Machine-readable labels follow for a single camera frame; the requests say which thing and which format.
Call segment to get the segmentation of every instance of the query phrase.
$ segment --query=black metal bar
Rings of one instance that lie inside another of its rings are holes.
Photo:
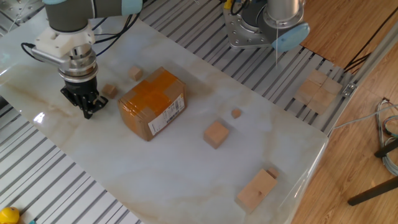
[[[382,195],[390,190],[394,190],[398,188],[398,177],[394,177],[391,180],[388,180],[382,184],[379,184],[365,192],[360,193],[359,195],[352,197],[348,200],[348,204],[351,206],[357,205],[364,201],[367,201],[371,198]]]
[[[393,151],[394,149],[398,148],[398,139],[393,140],[391,143],[388,145],[384,146],[380,150],[378,150],[374,155],[377,158],[382,158],[387,155],[387,153]]]

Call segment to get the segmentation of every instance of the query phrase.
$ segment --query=orange tape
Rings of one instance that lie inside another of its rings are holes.
[[[126,106],[129,105],[129,109],[135,114],[140,113],[145,107],[149,107],[158,117],[172,103],[164,91],[176,80],[177,77],[166,70],[151,83],[143,80],[132,89],[137,94],[126,103]]]

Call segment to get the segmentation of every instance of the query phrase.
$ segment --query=wooden blocks stack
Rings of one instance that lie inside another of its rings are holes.
[[[106,84],[101,92],[103,95],[111,99],[113,99],[118,94],[118,90],[116,89],[116,87],[110,84]]]
[[[215,121],[206,131],[203,139],[217,149],[228,137],[229,130],[224,127],[220,122]]]
[[[267,171],[261,169],[260,172],[243,188],[238,194],[235,202],[248,214],[262,202],[267,194],[278,183],[276,177],[279,173],[271,168]]]
[[[318,114],[323,114],[341,90],[341,85],[324,73],[312,71],[294,98]]]

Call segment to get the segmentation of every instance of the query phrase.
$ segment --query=marble surface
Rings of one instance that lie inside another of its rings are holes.
[[[108,19],[99,32],[123,23]],[[0,40],[0,95],[145,224],[291,222],[326,146],[323,133],[141,21],[99,57],[98,88],[116,85],[119,98],[137,84],[127,75],[133,65],[144,77],[163,66],[187,84],[187,109],[151,142],[124,125],[116,100],[86,120],[60,93],[57,69],[19,46],[45,26],[41,12]],[[217,150],[203,140],[215,120],[230,130]],[[270,167],[280,172],[278,184],[246,215],[234,199]]]

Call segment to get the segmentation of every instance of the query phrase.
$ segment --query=taped cardboard box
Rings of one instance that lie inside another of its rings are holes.
[[[126,126],[150,141],[187,107],[186,85],[160,67],[118,101]]]

